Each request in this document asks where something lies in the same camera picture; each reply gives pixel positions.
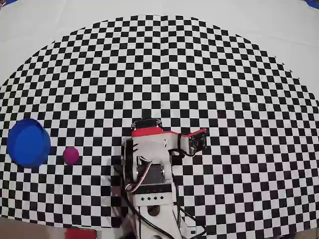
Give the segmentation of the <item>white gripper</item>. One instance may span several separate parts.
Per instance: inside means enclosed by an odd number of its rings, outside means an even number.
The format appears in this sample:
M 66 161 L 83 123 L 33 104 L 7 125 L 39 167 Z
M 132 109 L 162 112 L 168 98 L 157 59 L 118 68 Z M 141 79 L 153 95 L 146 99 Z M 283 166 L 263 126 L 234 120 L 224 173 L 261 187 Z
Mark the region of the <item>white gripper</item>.
M 162 131 L 162 122 L 160 119 L 152 119 L 151 109 L 142 109 L 142 119 L 135 121 L 131 125 L 132 131 L 138 129 L 151 128 L 153 130 Z

